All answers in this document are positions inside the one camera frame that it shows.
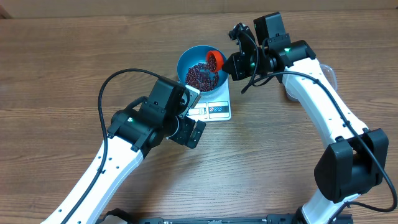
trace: wooden table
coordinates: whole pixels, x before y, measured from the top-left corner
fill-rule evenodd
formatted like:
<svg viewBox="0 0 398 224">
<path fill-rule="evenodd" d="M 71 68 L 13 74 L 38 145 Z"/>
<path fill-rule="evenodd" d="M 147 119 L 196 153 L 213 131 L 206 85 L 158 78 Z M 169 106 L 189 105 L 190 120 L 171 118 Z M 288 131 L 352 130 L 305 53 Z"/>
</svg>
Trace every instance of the wooden table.
<svg viewBox="0 0 398 224">
<path fill-rule="evenodd" d="M 0 21 L 0 223 L 38 223 L 71 191 L 102 137 L 97 96 L 117 70 L 144 68 L 177 79 L 179 56 L 194 45 L 238 51 L 226 35 L 268 14 L 116 16 Z M 390 146 L 386 170 L 398 185 L 398 11 L 283 12 L 292 40 L 303 39 L 335 69 L 338 93 Z M 148 95 L 155 79 L 116 78 L 104 93 L 107 123 Z M 195 218 L 293 213 L 316 189 L 324 148 L 301 105 L 275 80 L 240 90 L 230 82 L 233 118 L 209 123 L 196 149 L 164 140 L 120 186 L 105 212 Z M 387 207 L 385 183 L 359 199 Z M 356 223 L 395 223 L 398 213 L 353 207 Z"/>
</svg>

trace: wood grain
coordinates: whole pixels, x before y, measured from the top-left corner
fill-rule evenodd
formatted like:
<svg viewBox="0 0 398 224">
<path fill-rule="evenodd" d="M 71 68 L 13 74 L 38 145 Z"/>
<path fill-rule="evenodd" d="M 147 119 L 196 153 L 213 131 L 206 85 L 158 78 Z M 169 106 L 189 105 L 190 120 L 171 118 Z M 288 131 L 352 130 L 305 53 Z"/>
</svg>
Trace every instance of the wood grain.
<svg viewBox="0 0 398 224">
<path fill-rule="evenodd" d="M 396 0 L 0 0 L 13 18 L 395 9 Z"/>
<path fill-rule="evenodd" d="M 0 223 L 38 223 L 63 201 L 101 144 L 96 100 L 113 72 L 144 68 L 176 79 L 179 56 L 206 44 L 237 51 L 227 31 L 267 14 L 115 16 L 0 22 Z M 292 40 L 304 39 L 337 74 L 338 93 L 390 146 L 386 170 L 398 181 L 398 12 L 283 12 Z M 155 79 L 121 75 L 104 93 L 104 115 L 148 95 Z M 316 189 L 323 153 L 312 122 L 276 81 L 240 90 L 233 118 L 209 123 L 196 149 L 164 141 L 116 192 L 138 217 L 242 217 L 294 212 Z M 387 207 L 386 184 L 360 201 Z M 398 213 L 353 207 L 356 223 L 395 223 Z"/>
</svg>

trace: wooden surface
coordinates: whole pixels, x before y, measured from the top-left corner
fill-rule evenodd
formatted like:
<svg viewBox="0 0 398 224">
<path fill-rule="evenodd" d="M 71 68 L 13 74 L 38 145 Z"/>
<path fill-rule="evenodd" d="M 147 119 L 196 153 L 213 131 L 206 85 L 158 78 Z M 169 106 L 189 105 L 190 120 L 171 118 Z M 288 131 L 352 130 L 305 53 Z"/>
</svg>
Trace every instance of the wooden surface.
<svg viewBox="0 0 398 224">
<path fill-rule="evenodd" d="M 109 75 L 133 67 L 176 79 L 185 50 L 207 44 L 230 55 L 238 48 L 227 31 L 267 13 L 1 20 L 0 223 L 38 223 L 71 191 L 102 141 L 96 103 Z M 282 16 L 292 40 L 306 40 L 335 69 L 338 93 L 356 116 L 387 133 L 386 170 L 398 185 L 398 11 Z M 113 80 L 104 93 L 105 120 L 148 95 L 154 81 L 139 73 Z M 105 212 L 258 217 L 293 213 L 307 202 L 324 151 L 316 129 L 275 80 L 241 95 L 246 82 L 230 82 L 231 121 L 209 123 L 196 149 L 164 140 Z M 391 204 L 385 183 L 359 200 Z M 398 212 L 345 212 L 357 223 L 398 219 Z"/>
<path fill-rule="evenodd" d="M 13 18 L 395 9 L 397 0 L 0 0 Z"/>
</svg>

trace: digital scale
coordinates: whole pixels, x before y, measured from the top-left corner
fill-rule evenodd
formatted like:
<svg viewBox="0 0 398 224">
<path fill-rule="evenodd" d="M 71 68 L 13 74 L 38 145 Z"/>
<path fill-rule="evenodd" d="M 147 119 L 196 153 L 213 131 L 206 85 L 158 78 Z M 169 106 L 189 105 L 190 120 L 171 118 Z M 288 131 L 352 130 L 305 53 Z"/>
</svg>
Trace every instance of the digital scale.
<svg viewBox="0 0 398 224">
<path fill-rule="evenodd" d="M 228 121 L 231 119 L 228 79 L 209 95 L 202 93 L 197 105 L 188 110 L 188 117 L 195 121 Z"/>
</svg>

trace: cable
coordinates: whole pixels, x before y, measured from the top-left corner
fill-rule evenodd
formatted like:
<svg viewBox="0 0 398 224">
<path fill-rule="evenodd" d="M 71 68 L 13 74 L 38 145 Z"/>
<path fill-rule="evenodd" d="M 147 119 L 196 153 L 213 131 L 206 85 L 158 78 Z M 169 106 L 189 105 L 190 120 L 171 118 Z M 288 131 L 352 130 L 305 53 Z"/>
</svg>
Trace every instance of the cable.
<svg viewBox="0 0 398 224">
<path fill-rule="evenodd" d="M 345 117 L 344 113 L 342 112 L 342 110 L 340 109 L 340 107 L 338 106 L 338 103 L 336 102 L 336 100 L 334 99 L 334 97 L 332 96 L 332 94 L 329 92 L 328 88 L 325 87 L 317 78 L 313 78 L 310 75 L 304 74 L 304 73 L 300 73 L 300 72 L 290 72 L 290 71 L 286 71 L 286 72 L 275 72 L 269 75 L 265 75 L 263 77 L 260 77 L 258 79 L 256 79 L 254 81 L 254 83 L 259 82 L 263 79 L 267 79 L 269 80 L 272 77 L 276 77 L 278 75 L 297 75 L 300 77 L 305 77 L 311 81 L 314 82 L 314 84 L 318 84 L 319 87 L 321 87 L 321 89 L 328 95 L 330 101 L 333 103 L 333 106 L 335 106 L 338 114 L 340 115 L 341 119 L 344 121 L 346 127 L 351 131 L 351 133 L 353 133 L 354 137 L 359 141 L 359 143 L 362 145 L 362 147 L 364 147 L 365 151 L 367 152 L 367 154 L 370 156 L 370 158 L 372 159 L 372 161 L 376 164 L 377 168 L 379 169 L 379 171 L 382 173 L 382 176 L 384 177 L 384 179 L 387 182 L 387 185 L 390 188 L 391 194 L 392 194 L 392 205 L 389 208 L 377 208 L 377 207 L 373 207 L 371 205 L 366 205 L 365 203 L 361 203 L 361 202 L 345 202 L 343 204 L 343 206 L 341 206 L 339 208 L 339 210 L 329 219 L 329 223 L 331 223 L 342 211 L 345 207 L 349 207 L 350 205 L 358 205 L 360 207 L 364 207 L 370 210 L 374 210 L 377 212 L 392 212 L 393 210 L 395 210 L 397 208 L 397 192 L 396 189 L 394 187 L 394 184 L 392 183 L 390 177 L 387 175 L 386 171 L 383 169 L 383 167 L 380 165 L 379 161 L 376 159 L 376 157 L 374 157 L 374 154 L 372 153 L 372 151 L 370 150 L 370 148 L 366 145 L 366 143 L 361 139 L 361 137 L 359 136 L 359 134 L 354 130 L 354 128 L 351 126 L 351 123 L 347 120 L 347 118 Z"/>
<path fill-rule="evenodd" d="M 253 82 L 254 77 L 256 76 L 257 68 L 258 68 L 258 65 L 259 65 L 259 49 L 258 49 L 258 46 L 257 46 L 256 42 L 250 37 L 249 34 L 247 34 L 245 32 L 241 32 L 241 33 L 244 34 L 246 37 L 248 37 L 249 40 L 251 40 L 251 42 L 253 43 L 254 48 L 256 50 L 256 53 L 257 53 L 256 66 L 254 67 L 254 71 L 253 71 L 253 74 L 251 75 L 249 83 L 241 91 L 241 94 L 243 94 L 243 93 L 246 92 L 246 90 L 248 90 L 248 88 L 250 87 L 250 84 Z"/>
<path fill-rule="evenodd" d="M 147 71 L 147 70 L 143 70 L 143 69 L 138 69 L 138 68 L 128 68 L 128 69 L 124 69 L 124 70 L 120 70 L 114 74 L 112 74 L 110 77 L 108 77 L 105 82 L 102 84 L 101 89 L 99 90 L 99 95 L 98 95 L 98 114 L 99 114 L 99 121 L 101 122 L 101 129 L 102 129 L 102 134 L 103 134 L 103 138 L 104 138 L 104 154 L 102 156 L 102 161 L 101 161 L 101 165 L 99 165 L 99 168 L 97 170 L 97 173 L 95 174 L 93 180 L 91 181 L 91 183 L 89 184 L 89 186 L 87 187 L 86 191 L 83 193 L 83 195 L 80 197 L 79 201 L 77 201 L 77 203 L 75 204 L 75 206 L 73 206 L 73 208 L 70 210 L 70 212 L 68 213 L 68 215 L 63 219 L 63 221 L 61 222 L 61 224 L 66 224 L 66 222 L 69 220 L 69 218 L 73 215 L 73 213 L 75 213 L 75 211 L 77 210 L 77 208 L 80 206 L 80 204 L 84 201 L 84 199 L 86 198 L 86 196 L 88 195 L 88 193 L 90 192 L 90 190 L 93 188 L 95 182 L 98 180 L 98 178 L 100 177 L 100 174 L 102 173 L 102 170 L 104 168 L 105 165 L 105 161 L 106 161 L 106 155 L 108 154 L 108 137 L 106 134 L 106 127 L 105 127 L 105 121 L 104 121 L 104 115 L 102 113 L 102 95 L 103 92 L 105 90 L 105 86 L 108 84 L 109 81 L 111 81 L 112 78 L 114 78 L 117 75 L 120 75 L 122 73 L 126 73 L 126 72 L 143 72 L 152 76 L 155 76 L 157 78 L 160 78 L 161 76 Z"/>
</svg>

